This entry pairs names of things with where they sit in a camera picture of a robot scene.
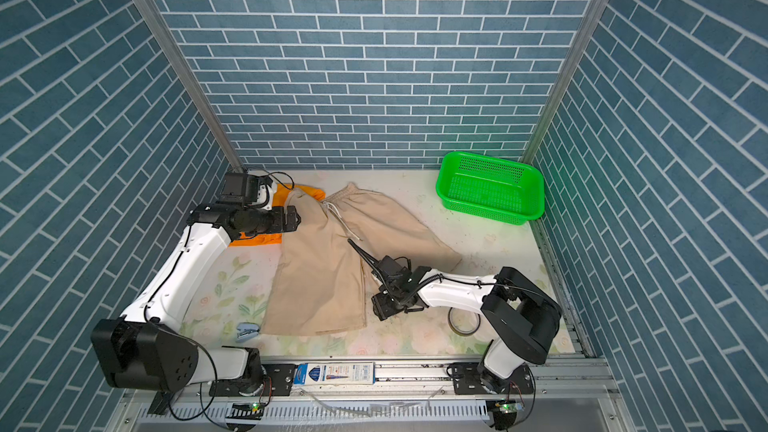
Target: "white drawstring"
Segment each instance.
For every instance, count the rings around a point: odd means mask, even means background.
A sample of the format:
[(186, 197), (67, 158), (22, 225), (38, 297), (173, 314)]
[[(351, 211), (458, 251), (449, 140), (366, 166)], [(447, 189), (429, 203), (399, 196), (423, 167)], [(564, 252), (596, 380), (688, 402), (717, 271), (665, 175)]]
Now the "white drawstring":
[(353, 231), (350, 229), (350, 226), (348, 226), (348, 225), (346, 224), (346, 222), (344, 222), (344, 219), (342, 219), (342, 218), (341, 218), (341, 212), (339, 212), (339, 208), (338, 208), (338, 207), (336, 207), (336, 204), (334, 204), (334, 203), (332, 203), (332, 202), (322, 202), (322, 204), (323, 204), (323, 205), (324, 205), (324, 206), (325, 206), (325, 207), (328, 209), (328, 212), (330, 212), (331, 214), (333, 214), (333, 216), (334, 216), (334, 217), (336, 217), (336, 220), (338, 220), (338, 221), (341, 223), (341, 225), (342, 225), (342, 226), (344, 226), (344, 228), (345, 228), (345, 229), (346, 229), (346, 231), (348, 232), (348, 234), (347, 234), (347, 237), (349, 237), (349, 234), (352, 234), (352, 236), (354, 236), (354, 238), (356, 238), (357, 240), (359, 240), (360, 242), (362, 242), (362, 239), (361, 239), (360, 237), (358, 237), (358, 235), (357, 235), (357, 234), (355, 234), (355, 233), (354, 233), (354, 232), (353, 232)]

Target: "green plastic basket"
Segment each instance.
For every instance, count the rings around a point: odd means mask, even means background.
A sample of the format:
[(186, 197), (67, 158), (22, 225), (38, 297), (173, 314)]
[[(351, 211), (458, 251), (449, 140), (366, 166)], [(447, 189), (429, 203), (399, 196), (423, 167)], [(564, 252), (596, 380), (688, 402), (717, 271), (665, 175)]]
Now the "green plastic basket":
[(544, 214), (542, 173), (504, 158), (450, 152), (436, 189), (446, 208), (515, 226)]

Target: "blue brick wall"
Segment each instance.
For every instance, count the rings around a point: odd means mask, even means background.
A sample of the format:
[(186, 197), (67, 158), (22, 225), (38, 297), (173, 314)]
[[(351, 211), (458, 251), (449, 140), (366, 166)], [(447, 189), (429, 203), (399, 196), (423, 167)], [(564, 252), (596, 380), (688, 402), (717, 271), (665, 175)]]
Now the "blue brick wall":
[(519, 158), (589, 0), (156, 0), (245, 163)]
[(0, 0), (0, 430), (106, 425), (94, 322), (225, 167), (130, 0)]
[(639, 430), (768, 430), (768, 0), (610, 0), (536, 165)]

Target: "basket rim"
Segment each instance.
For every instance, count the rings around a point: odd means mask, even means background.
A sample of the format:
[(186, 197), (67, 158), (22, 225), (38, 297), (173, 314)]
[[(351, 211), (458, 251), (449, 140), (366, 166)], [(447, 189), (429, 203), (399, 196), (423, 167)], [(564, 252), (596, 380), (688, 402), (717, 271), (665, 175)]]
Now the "basket rim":
[(544, 207), (545, 207), (545, 204), (544, 204), (545, 201), (544, 200), (542, 200), (542, 205), (539, 208), (539, 210), (536, 211), (536, 213), (526, 215), (526, 214), (521, 214), (521, 213), (518, 213), (518, 212), (510, 212), (510, 211), (507, 211), (507, 210), (501, 210), (500, 208), (484, 206), (483, 204), (476, 204), (474, 202), (466, 202), (466, 201), (463, 201), (463, 200), (457, 200), (455, 198), (447, 197), (442, 192), (440, 192), (440, 188), (438, 187), (438, 185), (440, 184), (441, 178), (444, 177), (444, 173), (446, 173), (445, 169), (443, 168), (443, 166), (446, 164), (446, 159), (449, 158), (449, 157), (454, 157), (454, 156), (476, 157), (476, 158), (484, 159), (484, 160), (486, 160), (488, 162), (495, 162), (495, 163), (500, 163), (500, 164), (507, 164), (508, 162), (511, 162), (511, 163), (513, 163), (513, 164), (515, 164), (517, 166), (521, 166), (521, 167), (526, 168), (527, 170), (533, 172), (534, 175), (536, 176), (537, 182), (539, 182), (540, 185), (541, 185), (542, 192), (544, 191), (544, 176), (542, 175), (542, 172), (540, 170), (538, 170), (537, 168), (529, 165), (529, 164), (523, 164), (522, 162), (516, 162), (514, 160), (508, 160), (506, 158), (488, 157), (488, 156), (483, 156), (481, 154), (475, 154), (475, 153), (471, 153), (471, 152), (464, 152), (462, 150), (455, 150), (453, 152), (448, 152), (442, 158), (442, 163), (440, 164), (440, 173), (438, 174), (437, 182), (435, 183), (435, 192), (437, 192), (438, 197), (440, 197), (440, 199), (443, 200), (443, 206), (444, 207), (445, 207), (445, 202), (453, 203), (453, 204), (459, 204), (459, 205), (472, 206), (472, 207), (480, 208), (480, 209), (485, 210), (487, 212), (494, 212), (494, 213), (497, 213), (497, 214), (498, 213), (509, 214), (510, 216), (514, 216), (516, 218), (520, 218), (520, 219), (523, 219), (525, 221), (536, 220), (537, 218), (540, 218), (544, 214)]

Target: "orange garment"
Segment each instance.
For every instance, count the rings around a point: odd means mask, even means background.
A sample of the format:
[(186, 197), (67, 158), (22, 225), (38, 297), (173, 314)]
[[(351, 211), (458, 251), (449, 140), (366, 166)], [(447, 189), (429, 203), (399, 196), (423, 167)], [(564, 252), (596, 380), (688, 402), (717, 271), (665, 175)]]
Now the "orange garment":
[[(296, 186), (306, 192), (308, 195), (314, 197), (315, 200), (321, 201), (326, 197), (326, 193), (319, 188), (309, 186)], [(283, 187), (281, 184), (277, 185), (277, 192), (272, 197), (272, 206), (283, 206), (288, 198), (288, 192), (291, 189)], [(269, 245), (269, 244), (281, 244), (283, 242), (283, 234), (265, 234), (257, 235), (253, 238), (245, 238), (245, 234), (240, 233), (240, 238), (232, 241), (230, 247), (244, 247), (250, 245)]]

